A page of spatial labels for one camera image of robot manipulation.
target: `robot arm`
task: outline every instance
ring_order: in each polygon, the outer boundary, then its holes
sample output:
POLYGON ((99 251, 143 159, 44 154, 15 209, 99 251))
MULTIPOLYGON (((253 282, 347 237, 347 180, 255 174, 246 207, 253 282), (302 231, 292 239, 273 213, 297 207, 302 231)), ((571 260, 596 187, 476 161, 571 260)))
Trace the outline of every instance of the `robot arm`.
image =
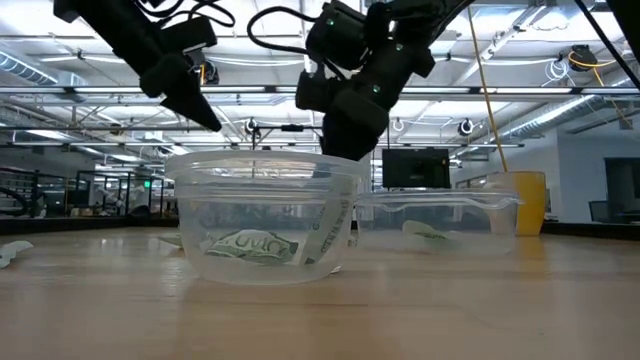
MULTIPOLYGON (((202 96, 198 79, 194 76, 194 69, 203 60, 198 50, 217 43, 209 19, 204 16, 192 18, 192 10, 188 21, 163 29, 161 24, 165 24, 166 19, 152 23, 144 16, 140 3, 149 2, 157 7, 164 1, 54 0, 54 13, 68 22, 78 16, 83 17, 113 47, 114 53, 140 75, 140 87, 148 96, 157 97, 164 93, 163 106, 218 131, 220 122, 202 96)), ((183 1, 178 0, 170 10, 162 13, 170 18, 183 1)), ((217 1, 197 0, 196 8, 216 7, 214 3, 217 1)), ((583 2, 575 1, 598 30, 583 2)), ((324 4, 317 19, 297 13, 304 20, 314 21, 314 25, 307 36, 307 49, 297 49, 296 52, 309 55, 318 64, 318 69, 315 74, 306 71, 300 74, 296 106, 325 114, 320 143, 324 154, 359 160, 375 148, 378 138, 389 125, 389 111, 397 103, 411 75, 427 77, 435 67, 429 46, 473 2, 376 2, 364 15, 338 0, 332 0, 324 4), (395 21, 395 28, 389 34, 392 21, 395 21), (342 74, 327 79, 325 65, 332 69, 335 66, 352 71, 359 69, 359 73, 350 79, 342 74)), ((621 14, 633 13, 634 2, 608 0, 608 3, 632 46, 637 46, 640 43, 640 37, 634 35, 638 33, 637 26, 621 14)), ((247 32, 251 34, 251 26, 274 10, 296 13, 288 8, 275 8, 278 7, 256 14, 249 21, 247 32)), ((268 45, 250 37, 259 46, 268 45)), ((611 45, 607 41, 605 43, 607 47, 611 45)), ((637 77, 615 53, 612 45, 610 48, 640 88, 637 77)))
MULTIPOLYGON (((149 1, 154 6, 163 2, 149 1)), ((190 14, 188 21, 163 29, 163 20, 151 22, 139 6, 134 0, 55 0, 54 14, 67 22, 84 18, 113 48, 114 54, 140 75, 140 87, 147 96, 165 94, 162 106, 219 131, 220 122, 202 96, 194 71, 204 61, 199 50, 217 44, 209 19, 191 18, 190 14)))
POLYGON ((435 67, 429 46, 472 2, 396 0, 374 3, 366 16, 325 3, 307 38, 311 58, 360 71, 346 81, 326 80, 321 65, 319 74, 300 75, 296 106, 325 113, 324 154, 357 161, 375 148, 411 75, 427 77, 435 67))

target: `table surface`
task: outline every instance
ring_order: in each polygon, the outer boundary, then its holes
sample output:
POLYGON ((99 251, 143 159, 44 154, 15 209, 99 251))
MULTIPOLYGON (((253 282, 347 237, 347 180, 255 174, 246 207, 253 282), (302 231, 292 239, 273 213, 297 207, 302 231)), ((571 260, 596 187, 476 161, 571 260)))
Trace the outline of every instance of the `table surface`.
POLYGON ((303 285, 201 280, 170 229, 31 241, 0 270, 13 359, 638 359, 640 243, 519 239, 463 257, 351 249, 303 285))

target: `yellow cup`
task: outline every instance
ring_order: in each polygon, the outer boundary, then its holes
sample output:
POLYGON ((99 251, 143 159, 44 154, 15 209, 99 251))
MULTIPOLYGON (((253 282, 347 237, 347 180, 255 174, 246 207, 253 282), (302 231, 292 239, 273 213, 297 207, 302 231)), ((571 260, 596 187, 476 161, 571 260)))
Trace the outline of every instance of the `yellow cup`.
POLYGON ((496 189, 514 191, 523 201, 518 207, 518 236, 538 236, 547 207, 547 185, 544 173, 510 172, 487 176, 487 184, 496 189))

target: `computer monitor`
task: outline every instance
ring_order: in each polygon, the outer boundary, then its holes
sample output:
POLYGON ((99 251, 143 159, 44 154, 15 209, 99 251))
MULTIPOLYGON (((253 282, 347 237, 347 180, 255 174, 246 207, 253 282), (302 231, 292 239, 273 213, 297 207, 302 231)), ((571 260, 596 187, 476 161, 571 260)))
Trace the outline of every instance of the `computer monitor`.
POLYGON ((446 149, 382 150, 382 186, 386 188, 451 188, 446 149))

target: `transparent bowl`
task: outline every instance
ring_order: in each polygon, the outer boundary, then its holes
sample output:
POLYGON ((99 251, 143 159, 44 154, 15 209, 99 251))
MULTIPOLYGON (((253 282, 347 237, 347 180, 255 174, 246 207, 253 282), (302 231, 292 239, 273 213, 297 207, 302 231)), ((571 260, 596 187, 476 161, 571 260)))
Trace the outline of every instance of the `transparent bowl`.
POLYGON ((276 151, 171 158, 187 258, 209 280, 280 285, 317 280, 341 264, 357 162, 276 151))
POLYGON ((429 255, 499 255, 515 246, 520 201, 496 190, 389 192, 358 200, 358 247, 429 255))

